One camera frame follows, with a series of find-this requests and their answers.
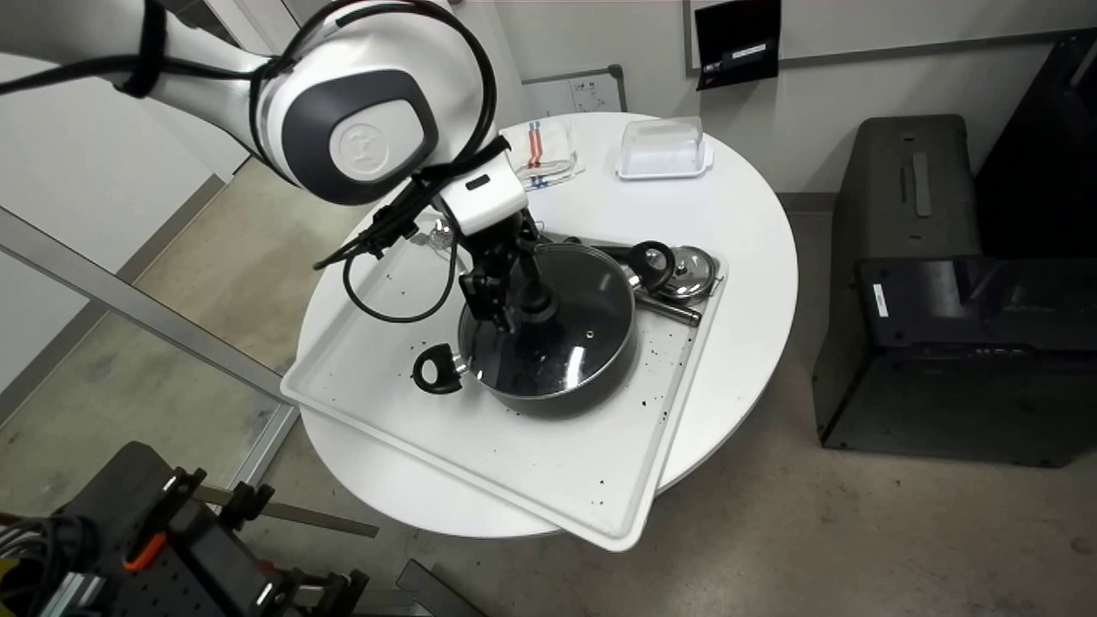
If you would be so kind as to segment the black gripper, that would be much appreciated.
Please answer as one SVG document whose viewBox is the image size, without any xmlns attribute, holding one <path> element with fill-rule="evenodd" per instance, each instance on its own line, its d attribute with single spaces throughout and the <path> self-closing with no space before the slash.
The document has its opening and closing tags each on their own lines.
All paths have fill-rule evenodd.
<svg viewBox="0 0 1097 617">
<path fill-rule="evenodd" d="M 471 237 L 461 237 L 460 247 L 471 259 L 471 268 L 460 278 L 467 309 L 483 325 L 500 325 L 500 303 L 510 293 L 510 276 L 516 259 L 538 240 L 532 216 L 508 216 Z M 554 317 L 550 290 L 540 282 L 540 271 L 532 259 L 519 262 L 519 293 L 516 319 L 549 323 Z"/>
</svg>

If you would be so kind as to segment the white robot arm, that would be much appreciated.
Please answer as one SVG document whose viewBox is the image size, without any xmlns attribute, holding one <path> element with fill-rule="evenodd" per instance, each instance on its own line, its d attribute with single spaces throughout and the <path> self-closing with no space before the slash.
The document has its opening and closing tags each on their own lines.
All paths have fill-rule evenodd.
<svg viewBox="0 0 1097 617">
<path fill-rule="evenodd" d="M 273 54 L 160 0 L 0 0 L 0 51 L 36 67 L 5 79 L 5 96 L 104 79 L 211 123 L 293 190 L 365 206 L 374 220 L 327 255 L 337 268 L 383 255 L 435 206 L 471 262 L 444 290 L 479 323 L 513 323 L 534 245 L 526 194 L 497 133 L 491 54 L 437 0 L 333 0 Z"/>
</svg>

